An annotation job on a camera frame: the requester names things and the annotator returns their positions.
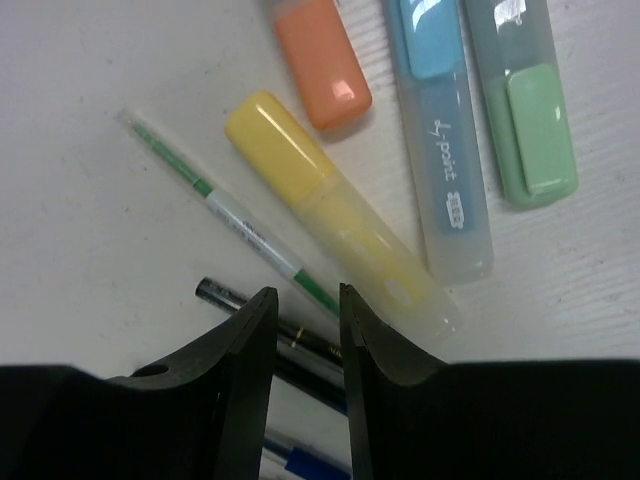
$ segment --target green pen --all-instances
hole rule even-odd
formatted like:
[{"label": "green pen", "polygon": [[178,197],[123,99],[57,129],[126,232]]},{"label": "green pen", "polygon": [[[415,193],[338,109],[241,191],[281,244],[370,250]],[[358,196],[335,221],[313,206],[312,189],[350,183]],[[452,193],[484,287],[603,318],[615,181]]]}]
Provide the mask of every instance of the green pen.
[{"label": "green pen", "polygon": [[204,198],[213,213],[284,278],[301,286],[336,318],[340,316],[336,298],[329,294],[320,282],[305,270],[302,260],[242,204],[218,185],[203,179],[190,166],[191,162],[184,155],[179,153],[142,119],[127,111],[122,111],[117,118],[173,171],[186,180],[191,188]]},{"label": "green pen", "polygon": [[545,0],[466,0],[506,199],[532,208],[578,188]]}]

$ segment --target green highlighter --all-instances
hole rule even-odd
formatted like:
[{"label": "green highlighter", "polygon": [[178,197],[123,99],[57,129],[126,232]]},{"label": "green highlighter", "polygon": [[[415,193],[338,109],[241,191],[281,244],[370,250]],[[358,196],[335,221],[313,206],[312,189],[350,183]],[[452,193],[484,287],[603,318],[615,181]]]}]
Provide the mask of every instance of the green highlighter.
[{"label": "green highlighter", "polygon": [[578,188],[545,0],[466,0],[506,199],[533,208]]}]

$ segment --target orange highlighter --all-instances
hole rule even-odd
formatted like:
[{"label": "orange highlighter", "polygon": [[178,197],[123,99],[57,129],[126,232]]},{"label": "orange highlighter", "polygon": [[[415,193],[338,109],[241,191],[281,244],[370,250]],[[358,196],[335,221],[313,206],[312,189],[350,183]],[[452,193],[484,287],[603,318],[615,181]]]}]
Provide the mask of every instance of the orange highlighter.
[{"label": "orange highlighter", "polygon": [[334,0],[271,0],[274,29],[313,126],[361,117],[372,97]]}]

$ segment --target blue pen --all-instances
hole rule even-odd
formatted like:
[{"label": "blue pen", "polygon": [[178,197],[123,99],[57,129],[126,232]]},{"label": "blue pen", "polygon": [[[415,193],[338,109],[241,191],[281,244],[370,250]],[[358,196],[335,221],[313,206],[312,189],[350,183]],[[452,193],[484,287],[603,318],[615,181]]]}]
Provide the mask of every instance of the blue pen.
[{"label": "blue pen", "polygon": [[453,285],[493,267],[456,0],[383,0],[429,270]]},{"label": "blue pen", "polygon": [[351,474],[299,448],[289,448],[265,436],[264,449],[277,457],[287,472],[304,480],[350,480]]}]

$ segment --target yellow highlighter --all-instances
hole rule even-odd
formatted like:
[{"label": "yellow highlighter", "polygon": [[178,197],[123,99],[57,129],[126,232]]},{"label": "yellow highlighter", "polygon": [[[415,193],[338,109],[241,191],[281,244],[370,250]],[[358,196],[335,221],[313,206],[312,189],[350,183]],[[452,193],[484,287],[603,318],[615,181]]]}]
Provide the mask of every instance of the yellow highlighter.
[{"label": "yellow highlighter", "polygon": [[225,132],[398,332],[429,348],[459,328],[451,298],[273,95],[249,97]]}]

